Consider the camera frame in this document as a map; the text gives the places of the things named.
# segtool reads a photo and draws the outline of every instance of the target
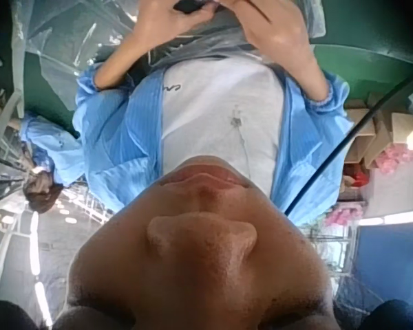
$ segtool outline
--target cardboard box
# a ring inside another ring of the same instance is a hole
[[[366,115],[369,111],[366,104],[362,100],[349,100],[345,104],[346,113],[349,118],[354,122],[354,125],[358,124],[359,121]],[[352,142],[349,151],[347,152],[345,164],[357,164],[361,162],[367,150],[370,148],[373,140],[375,139],[376,133],[373,122],[368,122]]]
[[[376,94],[370,94],[368,106],[373,107],[379,100]],[[374,168],[374,160],[391,144],[407,143],[413,134],[413,115],[402,106],[379,111],[374,117],[376,138],[364,155],[364,166]]]

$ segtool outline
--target lip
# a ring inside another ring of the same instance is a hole
[[[188,165],[167,175],[161,186],[208,186],[217,189],[230,189],[236,186],[248,188],[248,184],[233,171],[217,165]]]

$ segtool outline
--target worker in blue smock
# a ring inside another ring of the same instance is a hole
[[[84,175],[83,147],[62,127],[30,111],[21,120],[11,118],[8,126],[32,147],[32,153],[25,151],[22,157],[23,164],[30,169],[23,194],[31,209],[47,212],[63,188]]]

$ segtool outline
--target jacket sleeve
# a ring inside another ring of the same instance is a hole
[[[304,102],[308,111],[317,113],[327,113],[331,111],[340,111],[345,113],[343,105],[349,95],[349,85],[346,81],[334,74],[324,71],[324,76],[329,86],[328,97],[320,102],[309,99],[302,91]]]
[[[69,186],[84,173],[80,160],[80,142],[59,125],[43,117],[24,117],[20,130],[21,140],[43,149],[54,162],[56,183]]]
[[[100,132],[108,119],[119,113],[135,88],[133,79],[127,74],[117,88],[99,90],[94,84],[94,77],[101,65],[90,66],[78,78],[77,108],[72,123],[82,140],[93,140],[92,137]]]

